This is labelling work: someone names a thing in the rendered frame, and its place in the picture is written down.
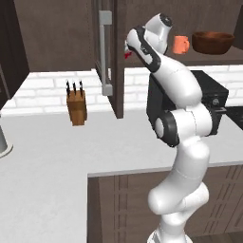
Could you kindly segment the dark brown open cabinet door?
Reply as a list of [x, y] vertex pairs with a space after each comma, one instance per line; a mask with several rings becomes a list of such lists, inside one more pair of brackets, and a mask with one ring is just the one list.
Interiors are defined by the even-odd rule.
[[123, 118], [124, 60], [120, 47], [124, 48], [126, 0], [91, 0], [94, 59], [97, 74], [102, 82], [100, 55], [99, 11], [112, 12], [112, 25], [105, 26], [106, 74], [113, 86], [113, 95], [108, 98], [117, 119]]

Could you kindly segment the dark brown cabinet shelf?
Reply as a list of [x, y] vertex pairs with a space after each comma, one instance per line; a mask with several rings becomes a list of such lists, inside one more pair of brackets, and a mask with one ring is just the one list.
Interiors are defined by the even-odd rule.
[[[127, 59], [124, 58], [124, 48], [120, 47], [121, 56], [124, 60], [124, 67], [141, 67], [144, 63], [140, 60], [135, 52], [132, 52]], [[166, 55], [161, 55], [161, 63], [165, 63], [169, 59], [177, 60], [187, 66], [196, 65], [243, 65], [243, 50], [231, 47], [225, 54], [210, 55], [198, 53], [190, 47], [185, 54], [175, 54], [169, 47]]]

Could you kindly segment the wooden knife block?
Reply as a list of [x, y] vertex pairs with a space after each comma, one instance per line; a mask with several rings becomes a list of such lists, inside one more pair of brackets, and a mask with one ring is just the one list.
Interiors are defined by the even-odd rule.
[[87, 120], [87, 109], [84, 91], [70, 91], [66, 96], [66, 105], [73, 126], [84, 125]]

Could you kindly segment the brown base cabinets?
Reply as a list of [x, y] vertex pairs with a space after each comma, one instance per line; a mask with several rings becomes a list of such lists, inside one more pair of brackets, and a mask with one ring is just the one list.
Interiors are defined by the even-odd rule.
[[[87, 243], [146, 243], [159, 225], [147, 196], [165, 172], [90, 178]], [[204, 178], [210, 198], [187, 221], [194, 243], [243, 243], [243, 165], [210, 168]]]

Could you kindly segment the orange mug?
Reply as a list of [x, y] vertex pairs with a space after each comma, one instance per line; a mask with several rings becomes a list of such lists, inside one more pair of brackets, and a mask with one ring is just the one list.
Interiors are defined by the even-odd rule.
[[173, 52], [175, 54], [185, 54], [188, 52], [190, 42], [187, 36], [176, 36], [173, 43]]

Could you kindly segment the black toaster oven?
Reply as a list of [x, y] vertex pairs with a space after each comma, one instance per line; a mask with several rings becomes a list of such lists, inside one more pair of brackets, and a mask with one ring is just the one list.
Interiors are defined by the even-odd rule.
[[[221, 107], [225, 107], [229, 91], [202, 70], [193, 70], [192, 73], [196, 77], [202, 90], [203, 96], [201, 102], [207, 108], [210, 108], [215, 112], [214, 125], [211, 134], [216, 135], [222, 116], [218, 110]], [[157, 79], [153, 75], [150, 75], [146, 114], [151, 126], [154, 126], [157, 117], [162, 111], [171, 111], [175, 109], [176, 105], [159, 85]]]

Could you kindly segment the black hob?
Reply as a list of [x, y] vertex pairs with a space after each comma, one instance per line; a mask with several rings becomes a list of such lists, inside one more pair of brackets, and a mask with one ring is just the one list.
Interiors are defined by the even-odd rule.
[[229, 106], [226, 115], [243, 130], [243, 106]]

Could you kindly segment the grey cylindrical stand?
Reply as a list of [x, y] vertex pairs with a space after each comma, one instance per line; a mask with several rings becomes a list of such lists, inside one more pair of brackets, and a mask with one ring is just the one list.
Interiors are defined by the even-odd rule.
[[0, 122], [0, 159], [7, 156], [13, 149], [13, 144], [7, 141]]

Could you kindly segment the brown wooden bowl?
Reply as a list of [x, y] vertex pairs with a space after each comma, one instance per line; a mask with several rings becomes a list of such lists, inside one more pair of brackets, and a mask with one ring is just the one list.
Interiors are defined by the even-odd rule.
[[225, 32], [199, 31], [192, 35], [194, 51], [202, 54], [225, 54], [234, 42], [234, 36]]

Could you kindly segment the dark brown closed wall cabinet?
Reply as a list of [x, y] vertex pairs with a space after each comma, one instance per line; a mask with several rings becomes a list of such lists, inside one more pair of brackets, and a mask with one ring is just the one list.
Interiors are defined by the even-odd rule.
[[94, 67], [91, 0], [14, 0], [31, 72]]

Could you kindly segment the dark brown corner wall cabinet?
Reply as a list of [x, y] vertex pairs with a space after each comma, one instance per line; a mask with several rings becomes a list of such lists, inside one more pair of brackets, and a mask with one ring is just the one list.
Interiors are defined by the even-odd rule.
[[0, 110], [28, 74], [28, 59], [14, 1], [0, 0]]

